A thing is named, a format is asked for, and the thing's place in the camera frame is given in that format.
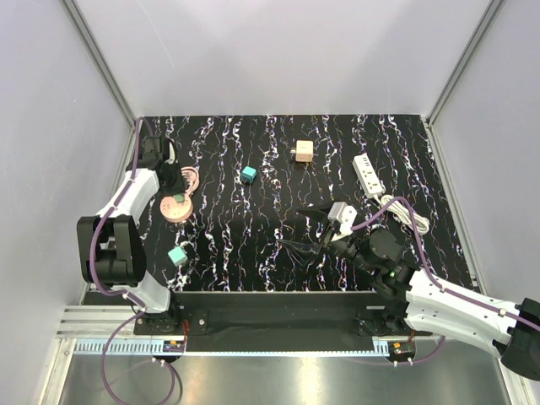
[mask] shiny floor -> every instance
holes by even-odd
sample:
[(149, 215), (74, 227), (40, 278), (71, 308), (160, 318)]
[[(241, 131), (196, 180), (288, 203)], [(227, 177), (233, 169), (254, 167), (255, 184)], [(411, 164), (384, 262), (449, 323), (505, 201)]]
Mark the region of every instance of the shiny floor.
[[(423, 342), (420, 354), (434, 346)], [(109, 380), (121, 377), (113, 389), (122, 401), (157, 403), (169, 390), (170, 374), (156, 364), (145, 364), (126, 374), (144, 359), (107, 358)], [(386, 364), (383, 359), (367, 358), (185, 357), (174, 366), (183, 381), (180, 403), (185, 405), (510, 404), (495, 360), (464, 343), (448, 342), (425, 364), (397, 369)], [(102, 387), (99, 356), (76, 355), (60, 403), (114, 403)], [(167, 403), (178, 403), (178, 398), (176, 388)]]

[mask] white power strip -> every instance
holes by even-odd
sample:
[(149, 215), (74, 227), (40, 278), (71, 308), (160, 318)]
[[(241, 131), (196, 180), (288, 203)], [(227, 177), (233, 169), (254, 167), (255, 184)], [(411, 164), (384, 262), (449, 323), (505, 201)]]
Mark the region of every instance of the white power strip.
[(373, 166), (371, 165), (368, 154), (361, 154), (355, 156), (353, 160), (354, 171), (358, 176), (365, 195), (368, 198), (379, 197), (385, 192), (384, 187), (379, 181), (379, 176), (375, 173)]
[[(355, 156), (353, 160), (353, 167), (360, 180), (360, 184), (364, 189), (365, 195), (368, 198), (374, 198), (381, 207), (393, 199), (393, 196), (382, 195), (385, 192), (385, 187), (379, 180), (379, 176), (377, 176), (375, 173), (375, 169), (373, 169), (370, 158), (368, 158), (367, 154)], [(405, 224), (411, 229), (413, 228), (413, 223), (408, 210), (401, 203), (393, 203), (388, 208), (388, 211), (393, 213), (399, 222)], [(414, 213), (414, 219), (416, 221), (418, 233), (421, 235), (427, 234), (429, 232), (429, 221), (417, 213)]]

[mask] marble table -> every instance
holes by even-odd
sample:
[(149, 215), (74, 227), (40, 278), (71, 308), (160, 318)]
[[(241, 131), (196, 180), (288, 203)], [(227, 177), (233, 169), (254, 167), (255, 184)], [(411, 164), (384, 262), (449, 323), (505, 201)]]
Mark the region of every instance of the marble table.
[[(296, 214), (300, 206), (331, 200), (352, 204), (359, 220), (378, 209), (365, 197), (352, 166), (366, 152), (386, 192), (403, 196), (429, 218), (424, 237), (429, 264), (449, 281), (472, 287), (456, 228), (420, 116), (159, 116), (155, 135), (172, 138), (183, 166), (195, 166), (201, 185), (194, 214), (171, 224), (153, 199), (139, 233), (148, 270), (181, 291), (362, 291), (358, 269), (323, 255), (300, 268), (277, 239), (309, 242), (321, 226)], [(311, 164), (295, 163), (296, 140), (314, 143)], [(252, 185), (240, 182), (249, 165)], [(385, 214), (374, 226), (388, 228), (418, 262), (411, 232)], [(167, 252), (183, 246), (190, 260), (174, 267)]]

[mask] teal cube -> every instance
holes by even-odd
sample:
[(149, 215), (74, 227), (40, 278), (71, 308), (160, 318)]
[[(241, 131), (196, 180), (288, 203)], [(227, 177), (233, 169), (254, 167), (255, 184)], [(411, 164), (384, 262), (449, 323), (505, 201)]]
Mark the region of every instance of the teal cube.
[(240, 173), (240, 180), (245, 181), (246, 183), (252, 183), (255, 180), (257, 171), (250, 166), (246, 166), (244, 170)]
[(172, 251), (169, 252), (169, 258), (175, 264), (175, 266), (180, 266), (182, 263), (187, 262), (187, 254), (184, 249), (177, 246)]

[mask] white wall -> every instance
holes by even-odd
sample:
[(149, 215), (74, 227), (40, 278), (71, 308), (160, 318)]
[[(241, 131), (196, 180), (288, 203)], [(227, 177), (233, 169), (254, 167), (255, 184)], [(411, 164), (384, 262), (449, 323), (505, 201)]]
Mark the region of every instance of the white wall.
[(136, 114), (429, 113), (489, 0), (77, 0)]
[(506, 2), (435, 123), (488, 291), (516, 302), (540, 300), (538, 15)]
[(0, 403), (34, 404), (127, 124), (57, 0), (0, 2)]

